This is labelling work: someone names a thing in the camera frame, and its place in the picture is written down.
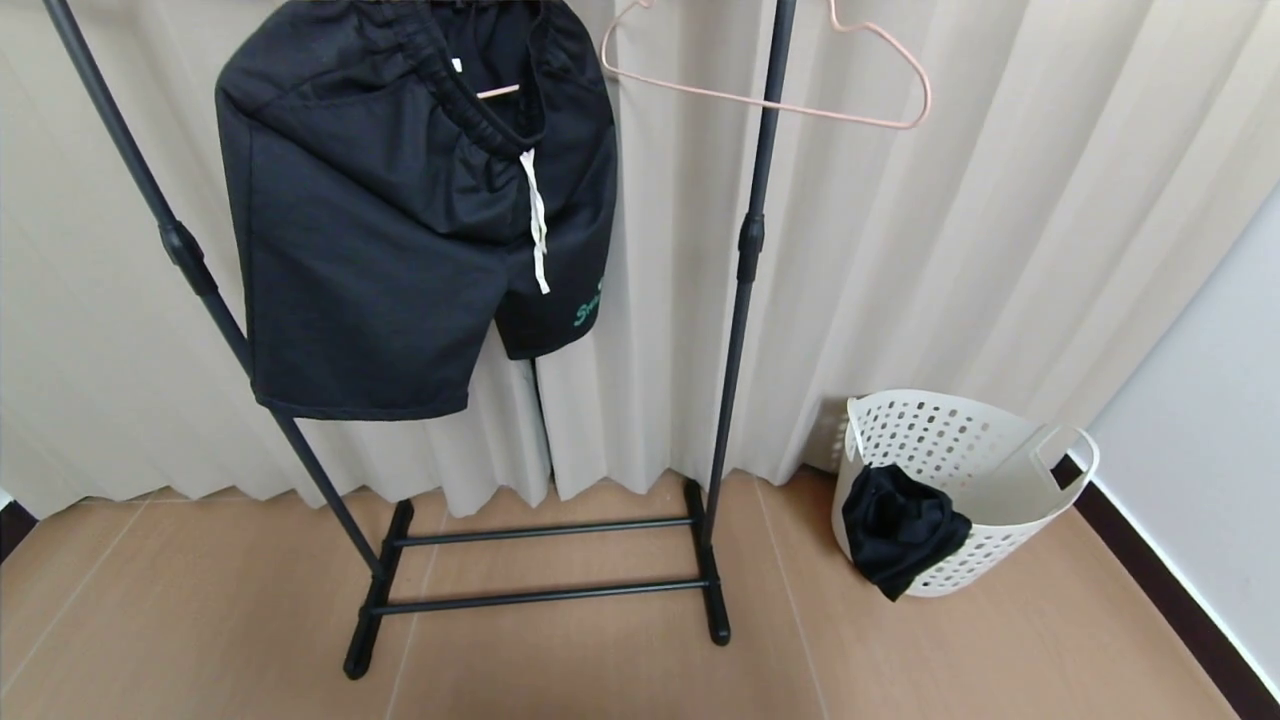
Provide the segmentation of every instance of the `green embroidered logo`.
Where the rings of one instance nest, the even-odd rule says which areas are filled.
[[[600,290],[603,287],[604,281],[600,281],[599,284],[595,286],[595,297],[593,297],[586,305],[577,309],[577,322],[573,323],[575,328],[585,323],[586,319],[591,316],[591,313],[595,313],[595,309],[600,306]]]

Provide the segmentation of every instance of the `white drawstring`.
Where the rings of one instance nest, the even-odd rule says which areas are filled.
[[[547,284],[547,272],[543,269],[543,258],[547,256],[547,208],[543,205],[543,196],[538,192],[538,176],[534,173],[534,150],[520,155],[520,164],[529,177],[529,232],[534,236],[534,274],[538,275],[538,287],[543,295],[552,291]]]

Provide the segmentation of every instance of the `rack foot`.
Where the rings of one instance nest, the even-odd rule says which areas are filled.
[[[399,568],[399,556],[403,550],[397,541],[408,536],[408,525],[412,520],[413,503],[408,500],[397,502],[392,524],[383,539],[383,552],[379,556],[379,562],[385,573],[380,578],[374,575],[369,583],[369,594],[365,596],[365,605],[360,607],[356,633],[351,637],[347,660],[342,664],[343,671],[352,680],[358,680],[365,676],[365,673],[369,673],[369,662],[374,657],[374,644],[378,643],[378,630],[383,625],[383,616],[375,614],[374,609],[385,606],[390,597],[392,583],[396,582],[396,570]]]
[[[694,553],[698,556],[698,577],[707,582],[703,587],[707,628],[710,630],[712,642],[724,647],[730,641],[728,610],[724,607],[724,592],[721,589],[719,571],[716,569],[716,550],[713,546],[703,547],[701,543],[703,520],[707,516],[703,510],[703,488],[689,478],[685,478],[685,507],[689,509],[689,518],[694,521],[690,529],[694,533]]]

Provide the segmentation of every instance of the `elastic waistband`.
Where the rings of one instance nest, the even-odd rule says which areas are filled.
[[[442,110],[466,133],[471,142],[492,155],[518,158],[541,140],[541,129],[534,136],[524,137],[503,123],[484,101],[475,96],[462,77],[453,69],[448,42],[439,23],[431,15],[430,3],[401,0],[379,3],[383,14],[396,31],[404,56],[415,72],[431,90]],[[530,61],[535,76],[545,56],[544,49],[552,41],[558,12],[567,10],[559,0],[539,0],[541,12],[529,32]],[[535,127],[541,127],[543,97],[539,87],[529,88],[534,94],[532,109],[536,114]]]

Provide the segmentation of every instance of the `curtain fold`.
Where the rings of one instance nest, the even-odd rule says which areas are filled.
[[[595,37],[628,0],[573,0]],[[229,305],[243,301],[212,86],[274,3],[73,3],[122,110]],[[655,0],[631,70],[759,96],[773,0]],[[1087,424],[1280,179],[1280,10],[1244,0],[842,0],[928,68],[896,132],[783,115],[728,466],[832,466],[844,398],[966,395]],[[785,99],[913,117],[910,69],[799,0]],[[710,468],[758,109],[622,81],[620,208],[600,316],[529,363],[494,333],[471,405],[425,423],[305,421],[342,491]],[[169,265],[38,0],[0,4],[3,484],[37,515],[161,486],[297,489],[270,416]]]

